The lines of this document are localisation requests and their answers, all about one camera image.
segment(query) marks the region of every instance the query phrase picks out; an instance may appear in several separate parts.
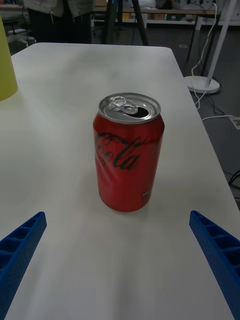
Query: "yellow object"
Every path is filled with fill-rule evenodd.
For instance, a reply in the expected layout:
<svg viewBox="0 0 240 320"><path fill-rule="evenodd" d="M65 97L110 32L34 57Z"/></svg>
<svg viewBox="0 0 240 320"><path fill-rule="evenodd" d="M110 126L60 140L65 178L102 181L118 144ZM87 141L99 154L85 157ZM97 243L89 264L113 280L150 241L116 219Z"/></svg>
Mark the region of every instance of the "yellow object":
<svg viewBox="0 0 240 320"><path fill-rule="evenodd" d="M125 20L129 19L129 16L130 16L130 14L127 13L127 12L124 12L124 13L122 14L122 18L125 19Z"/></svg>
<svg viewBox="0 0 240 320"><path fill-rule="evenodd" d="M0 17L0 101L11 97L18 90L9 45Z"/></svg>

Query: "jacket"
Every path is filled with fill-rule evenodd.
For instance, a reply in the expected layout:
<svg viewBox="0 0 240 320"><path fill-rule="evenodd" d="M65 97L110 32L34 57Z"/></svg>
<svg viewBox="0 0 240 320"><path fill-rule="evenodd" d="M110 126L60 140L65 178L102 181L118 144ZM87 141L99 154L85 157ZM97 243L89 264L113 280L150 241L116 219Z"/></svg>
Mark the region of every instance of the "jacket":
<svg viewBox="0 0 240 320"><path fill-rule="evenodd" d="M62 17L64 14L63 0L23 0L26 8L40 11L53 16ZM95 7L95 0L67 0L72 17L90 13Z"/></svg>

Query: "red can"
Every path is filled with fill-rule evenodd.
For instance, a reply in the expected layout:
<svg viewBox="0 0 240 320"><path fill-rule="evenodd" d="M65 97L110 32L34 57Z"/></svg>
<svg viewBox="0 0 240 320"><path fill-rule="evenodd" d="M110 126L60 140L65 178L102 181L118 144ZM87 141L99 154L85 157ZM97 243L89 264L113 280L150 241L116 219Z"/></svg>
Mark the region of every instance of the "red can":
<svg viewBox="0 0 240 320"><path fill-rule="evenodd" d="M104 98L93 121L98 191L120 212L142 208L150 199L164 133L159 103L145 95Z"/></svg>

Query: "aluminum can lid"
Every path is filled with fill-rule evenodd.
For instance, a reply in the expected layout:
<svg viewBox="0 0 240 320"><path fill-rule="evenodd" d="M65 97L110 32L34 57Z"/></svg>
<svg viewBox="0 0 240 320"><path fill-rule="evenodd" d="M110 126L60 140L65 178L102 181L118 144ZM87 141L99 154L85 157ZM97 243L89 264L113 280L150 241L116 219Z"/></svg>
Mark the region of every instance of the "aluminum can lid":
<svg viewBox="0 0 240 320"><path fill-rule="evenodd" d="M149 96L138 93L117 93L104 98L99 113L110 121L122 124L141 124L155 119L161 112L160 104Z"/></svg>

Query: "person's leg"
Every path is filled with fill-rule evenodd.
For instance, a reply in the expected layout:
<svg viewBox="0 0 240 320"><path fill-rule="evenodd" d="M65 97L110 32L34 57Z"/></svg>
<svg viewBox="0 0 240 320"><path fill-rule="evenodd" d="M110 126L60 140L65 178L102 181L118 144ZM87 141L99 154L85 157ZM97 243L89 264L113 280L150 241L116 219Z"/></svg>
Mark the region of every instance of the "person's leg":
<svg viewBox="0 0 240 320"><path fill-rule="evenodd" d="M91 14L86 13L74 18L73 42L78 44L92 43Z"/></svg>
<svg viewBox="0 0 240 320"><path fill-rule="evenodd" d="M32 9L28 9L28 13L36 42L62 43L65 41L63 17L51 16L49 13Z"/></svg>
<svg viewBox="0 0 240 320"><path fill-rule="evenodd" d="M73 43L73 16L67 0L63 0L64 42Z"/></svg>

